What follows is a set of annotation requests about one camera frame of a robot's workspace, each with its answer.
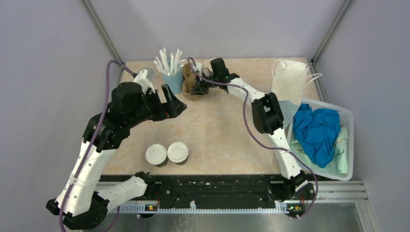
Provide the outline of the white plastic cup lid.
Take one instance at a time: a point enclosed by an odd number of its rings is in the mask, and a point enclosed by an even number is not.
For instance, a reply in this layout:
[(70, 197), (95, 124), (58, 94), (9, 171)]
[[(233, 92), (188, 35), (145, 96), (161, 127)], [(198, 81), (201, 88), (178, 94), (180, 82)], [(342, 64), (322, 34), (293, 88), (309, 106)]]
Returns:
[(156, 166), (168, 159), (167, 150), (161, 144), (153, 144), (147, 148), (145, 158), (148, 163)]

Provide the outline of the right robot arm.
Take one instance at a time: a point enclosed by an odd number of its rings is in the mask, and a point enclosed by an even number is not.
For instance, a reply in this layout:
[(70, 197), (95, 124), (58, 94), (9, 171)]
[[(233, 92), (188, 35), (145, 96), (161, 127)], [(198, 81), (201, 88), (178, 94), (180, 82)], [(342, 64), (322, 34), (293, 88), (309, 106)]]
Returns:
[(283, 192), (287, 198), (297, 199), (303, 193), (301, 183), (306, 181), (306, 176), (300, 167), (302, 162), (291, 152), (286, 141), (284, 115), (276, 95), (272, 92), (260, 92), (236, 73), (230, 73), (222, 58), (211, 61), (212, 72), (209, 77), (199, 74), (193, 58), (188, 58), (187, 65), (196, 75), (194, 86), (190, 90), (191, 95), (206, 95), (209, 89), (218, 87), (243, 100), (244, 107), (251, 107), (254, 127), (272, 141), (281, 175), (290, 181), (283, 186)]

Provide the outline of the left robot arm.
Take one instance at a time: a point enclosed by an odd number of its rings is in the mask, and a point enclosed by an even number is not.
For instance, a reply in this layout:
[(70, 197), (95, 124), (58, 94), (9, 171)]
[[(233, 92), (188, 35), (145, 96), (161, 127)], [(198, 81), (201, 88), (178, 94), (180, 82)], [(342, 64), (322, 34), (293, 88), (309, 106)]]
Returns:
[(112, 90), (111, 101), (92, 117), (83, 134), (79, 157), (61, 194), (47, 202), (46, 208), (59, 218), (66, 230), (92, 230), (107, 214), (123, 203), (155, 194), (154, 179), (137, 172), (128, 180), (104, 190), (96, 190), (107, 162), (129, 137), (131, 129), (145, 121), (178, 117), (187, 109), (170, 90), (162, 87), (166, 101), (157, 90), (136, 82), (124, 82)]

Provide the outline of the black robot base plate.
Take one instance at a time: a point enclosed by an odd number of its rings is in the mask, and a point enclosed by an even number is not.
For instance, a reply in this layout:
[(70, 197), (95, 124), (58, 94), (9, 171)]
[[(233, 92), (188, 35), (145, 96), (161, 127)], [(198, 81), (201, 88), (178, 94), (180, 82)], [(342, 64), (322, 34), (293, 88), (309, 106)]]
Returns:
[(152, 175), (143, 196), (132, 200), (156, 201), (160, 209), (272, 209), (279, 202), (306, 203), (315, 194), (312, 176), (298, 192), (279, 174)]

